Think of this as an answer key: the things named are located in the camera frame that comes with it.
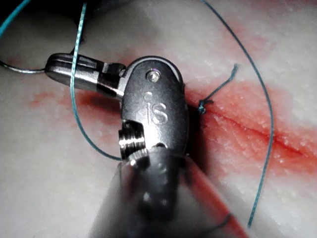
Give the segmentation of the right arm needle driver jaw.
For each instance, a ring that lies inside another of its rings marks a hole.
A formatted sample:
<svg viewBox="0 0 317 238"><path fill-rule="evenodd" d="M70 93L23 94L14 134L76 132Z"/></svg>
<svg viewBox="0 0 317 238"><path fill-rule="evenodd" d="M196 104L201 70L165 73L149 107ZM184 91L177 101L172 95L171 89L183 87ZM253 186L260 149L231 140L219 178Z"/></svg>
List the right arm needle driver jaw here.
<svg viewBox="0 0 317 238"><path fill-rule="evenodd" d="M61 70L61 72L71 73L72 62L72 54L53 54L47 61L46 72L58 72ZM121 63L107 63L83 55L78 55L76 69L86 72L93 70L104 74L119 75L123 70L126 69L126 66Z"/></svg>
<svg viewBox="0 0 317 238"><path fill-rule="evenodd" d="M45 74L58 83L71 85L72 73L70 68L52 66L45 70ZM117 97L120 94L118 75L93 69L77 69L73 76L73 84L75 89L97 92L108 97Z"/></svg>

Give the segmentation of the right arm needle driver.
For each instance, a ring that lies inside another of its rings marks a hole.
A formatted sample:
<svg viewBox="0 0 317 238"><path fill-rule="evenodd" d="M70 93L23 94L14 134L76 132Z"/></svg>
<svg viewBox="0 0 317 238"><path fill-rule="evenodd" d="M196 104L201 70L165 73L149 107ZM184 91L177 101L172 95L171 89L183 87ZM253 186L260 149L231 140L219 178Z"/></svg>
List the right arm needle driver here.
<svg viewBox="0 0 317 238"><path fill-rule="evenodd" d="M133 61L119 81L122 159L139 150L163 146L183 155L189 137L185 85L169 60L146 56Z"/></svg>

